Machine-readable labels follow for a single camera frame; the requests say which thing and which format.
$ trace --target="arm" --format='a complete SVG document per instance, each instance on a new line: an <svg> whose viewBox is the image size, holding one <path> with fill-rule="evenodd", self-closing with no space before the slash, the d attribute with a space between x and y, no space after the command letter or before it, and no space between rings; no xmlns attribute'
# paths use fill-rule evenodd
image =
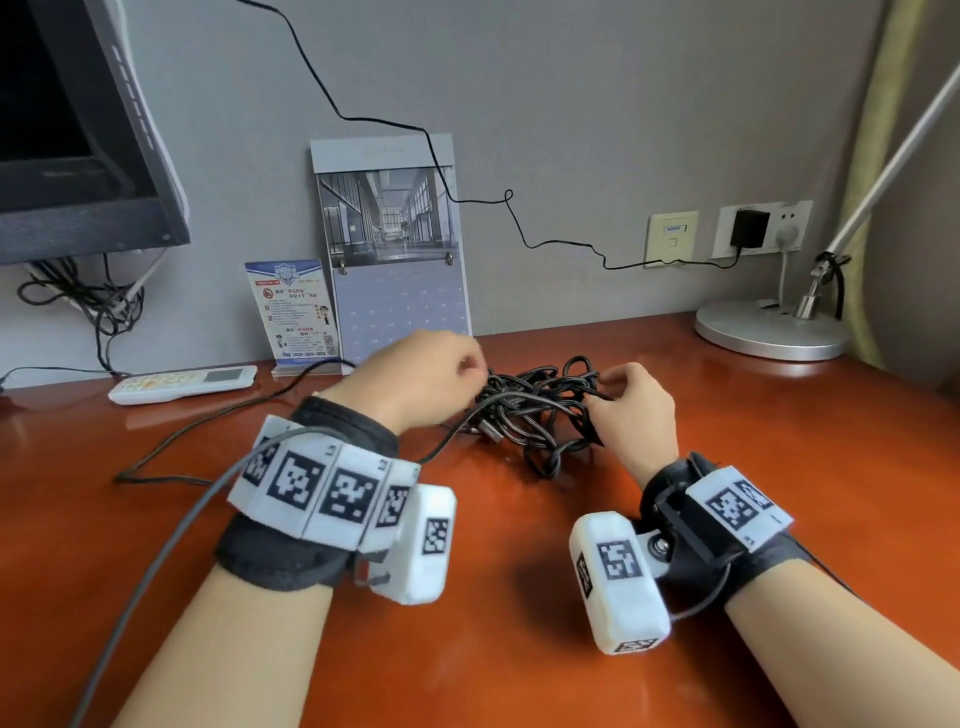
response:
<svg viewBox="0 0 960 728"><path fill-rule="evenodd" d="M472 338L418 331L308 398L294 419L331 426L355 445L396 454L399 433L447 419L467 406L486 380L487 365ZM260 552L272 559L257 563L260 570L309 567L285 571L284 591L234 575L244 572L232 565L261 558ZM217 556L221 565L143 673L114 728L300 723L333 587L349 554L291 539L238 515ZM315 575L320 561L323 577Z"/></svg>
<svg viewBox="0 0 960 728"><path fill-rule="evenodd" d="M678 458L673 399L636 363L600 382L617 399L585 398L590 419L643 488ZM727 614L799 725L960 725L960 672L828 576L800 559L744 571Z"/></svg>

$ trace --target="desk lamp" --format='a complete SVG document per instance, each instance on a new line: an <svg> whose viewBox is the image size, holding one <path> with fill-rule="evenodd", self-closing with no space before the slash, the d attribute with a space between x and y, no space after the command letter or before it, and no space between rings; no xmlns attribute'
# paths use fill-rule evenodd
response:
<svg viewBox="0 0 960 728"><path fill-rule="evenodd" d="M960 64L887 162L863 202L827 249L817 255L816 266L810 273L813 281L793 311L747 301L711 303L697 311L697 333L724 349L780 361L821 361L842 354L848 343L847 330L838 319L817 313L820 288L834 279L842 282L840 266L850 260L848 255L843 255L844 248L920 146L958 87Z"/></svg>

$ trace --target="glossy table surface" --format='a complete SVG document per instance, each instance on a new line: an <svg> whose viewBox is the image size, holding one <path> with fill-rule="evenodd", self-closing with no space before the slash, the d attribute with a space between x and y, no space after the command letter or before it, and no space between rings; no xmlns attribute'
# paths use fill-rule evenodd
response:
<svg viewBox="0 0 960 728"><path fill-rule="evenodd" d="M700 340L689 315L486 336L518 373L585 354L643 363L677 401L682 449L736 464L796 519L794 532L870 604L960 666L960 416L945 401L840 359L789 365ZM147 473L215 477L285 402L203 425ZM0 711L4 725L65 724L136 580L200 491L115 485L162 437L278 386L119 407L109 382L0 398ZM408 433L416 458L442 436ZM772 726L790 717L722 612L682 622L646 654L593 645L566 541L592 511L632 514L636 485L601 449L537 481L520 452L459 436L423 469L459 499L446 591L401 607L338 590L304 726ZM108 725L212 565L231 509L218 497L134 615L86 725Z"/></svg>

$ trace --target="qr code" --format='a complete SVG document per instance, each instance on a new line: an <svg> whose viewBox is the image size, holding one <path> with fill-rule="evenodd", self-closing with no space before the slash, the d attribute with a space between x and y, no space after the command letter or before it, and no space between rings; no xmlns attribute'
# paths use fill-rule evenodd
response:
<svg viewBox="0 0 960 728"><path fill-rule="evenodd" d="M642 652L645 649L650 649L656 643L657 643L656 639L630 640L629 642L618 644L614 652Z"/></svg>
<svg viewBox="0 0 960 728"><path fill-rule="evenodd" d="M608 579L630 579L642 576L640 563L636 559L634 547L629 541L609 541L597 544L600 561Z"/></svg>
<svg viewBox="0 0 960 728"><path fill-rule="evenodd" d="M743 528L759 513L753 505L730 488L724 488L716 496L708 498L707 506L734 531Z"/></svg>
<svg viewBox="0 0 960 728"><path fill-rule="evenodd" d="M577 578L580 579L580 588L584 590L584 599L589 598L593 591L593 581L590 579L590 569L587 568L587 559L581 551L577 557Z"/></svg>
<svg viewBox="0 0 960 728"><path fill-rule="evenodd" d="M733 485L737 486L743 492L743 495L747 497L747 500L761 511L765 511L767 508L772 508L776 505L774 501L761 493L757 486L749 480L737 480Z"/></svg>
<svg viewBox="0 0 960 728"><path fill-rule="evenodd" d="M258 445L263 445L270 438L262 437ZM258 452L253 459L247 463L247 467L243 471L243 476L249 480L257 488L260 487L260 481L263 480L263 476L267 474L267 471L270 469L270 464L274 462L274 456L276 451L280 449L279 443L274 443L270 445L267 449L262 452Z"/></svg>
<svg viewBox="0 0 960 728"><path fill-rule="evenodd" d="M362 523L373 503L379 483L375 477L338 468L317 512L344 521Z"/></svg>
<svg viewBox="0 0 960 728"><path fill-rule="evenodd" d="M296 452L283 456L267 495L305 511L310 497L324 476L326 466Z"/></svg>
<svg viewBox="0 0 960 728"><path fill-rule="evenodd" d="M427 519L423 534L423 553L446 553L446 534L450 519Z"/></svg>
<svg viewBox="0 0 960 728"><path fill-rule="evenodd" d="M400 523L403 506L407 503L410 488L406 485L392 485L387 489L387 497L383 499L380 517L376 520L376 528L387 528Z"/></svg>

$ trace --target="silver lamp base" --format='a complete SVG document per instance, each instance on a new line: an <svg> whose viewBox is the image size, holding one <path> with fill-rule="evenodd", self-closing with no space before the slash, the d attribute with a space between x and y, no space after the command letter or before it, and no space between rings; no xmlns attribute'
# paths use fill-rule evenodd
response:
<svg viewBox="0 0 960 728"><path fill-rule="evenodd" d="M711 303L697 311L697 333L711 344L779 361L823 361L842 354L849 341L844 325L817 314L809 320L777 305L753 301Z"/></svg>

